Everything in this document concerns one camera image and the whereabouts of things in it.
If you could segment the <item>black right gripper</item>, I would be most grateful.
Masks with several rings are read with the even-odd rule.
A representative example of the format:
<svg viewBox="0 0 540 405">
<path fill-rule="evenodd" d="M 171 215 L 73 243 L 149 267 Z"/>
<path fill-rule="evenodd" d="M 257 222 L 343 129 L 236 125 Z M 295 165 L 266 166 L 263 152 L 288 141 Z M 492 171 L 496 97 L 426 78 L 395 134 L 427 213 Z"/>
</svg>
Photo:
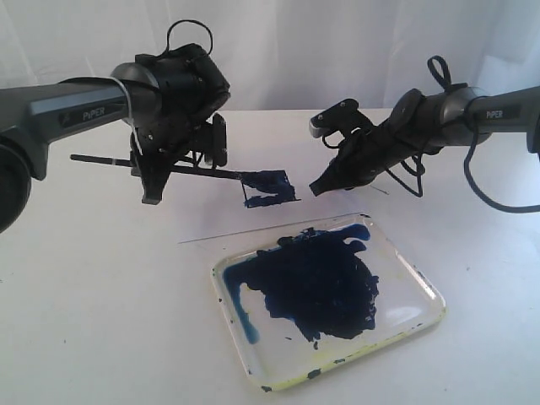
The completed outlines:
<svg viewBox="0 0 540 405">
<path fill-rule="evenodd" d="M 375 126 L 361 113 L 349 119 L 330 120 L 329 127 L 341 132 L 344 140 L 328 170 L 309 185 L 313 195 L 366 186 L 382 172 L 415 155 L 415 123 L 415 118 L 387 118 Z"/>
</svg>

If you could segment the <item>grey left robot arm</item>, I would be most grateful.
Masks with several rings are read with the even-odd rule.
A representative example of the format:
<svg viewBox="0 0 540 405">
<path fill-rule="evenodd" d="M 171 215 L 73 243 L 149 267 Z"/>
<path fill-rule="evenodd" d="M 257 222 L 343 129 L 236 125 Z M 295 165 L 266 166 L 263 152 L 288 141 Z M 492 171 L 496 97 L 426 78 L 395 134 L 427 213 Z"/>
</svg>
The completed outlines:
<svg viewBox="0 0 540 405">
<path fill-rule="evenodd" d="M 1 226 L 11 226 L 46 177 L 50 145 L 124 121 L 132 129 L 127 166 L 143 183 L 143 201 L 156 204 L 184 161 L 199 173 L 227 162 L 226 126 L 219 109 L 230 86 L 197 44 L 140 54 L 108 78 L 70 78 L 57 84 L 1 92 Z"/>
</svg>

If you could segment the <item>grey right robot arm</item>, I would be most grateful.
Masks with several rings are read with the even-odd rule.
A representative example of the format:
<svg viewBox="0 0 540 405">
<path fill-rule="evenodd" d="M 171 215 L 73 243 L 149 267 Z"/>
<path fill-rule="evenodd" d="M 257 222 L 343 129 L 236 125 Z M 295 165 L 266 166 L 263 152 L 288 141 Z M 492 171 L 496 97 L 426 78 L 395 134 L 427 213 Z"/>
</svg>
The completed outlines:
<svg viewBox="0 0 540 405">
<path fill-rule="evenodd" d="M 340 132 L 337 155 L 310 184 L 314 195 L 369 185 L 407 159 L 438 154 L 445 147 L 480 144 L 495 132 L 522 132 L 530 153 L 539 151 L 539 89 L 487 96 L 458 85 L 426 96 L 409 90 L 380 124 L 347 98 L 310 119 L 313 138 Z"/>
</svg>

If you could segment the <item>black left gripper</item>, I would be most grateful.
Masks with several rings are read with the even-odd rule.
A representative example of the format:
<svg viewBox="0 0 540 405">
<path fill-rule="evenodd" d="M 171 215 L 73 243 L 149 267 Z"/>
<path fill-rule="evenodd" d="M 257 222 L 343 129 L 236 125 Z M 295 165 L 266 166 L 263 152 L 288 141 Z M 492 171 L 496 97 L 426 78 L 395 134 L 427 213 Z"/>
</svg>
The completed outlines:
<svg viewBox="0 0 540 405">
<path fill-rule="evenodd" d="M 201 161 L 208 146 L 210 123 L 207 117 L 183 111 L 156 110 L 133 115 L 131 175 L 142 182 L 143 204 L 157 205 L 162 201 L 173 165 L 203 168 Z"/>
</svg>

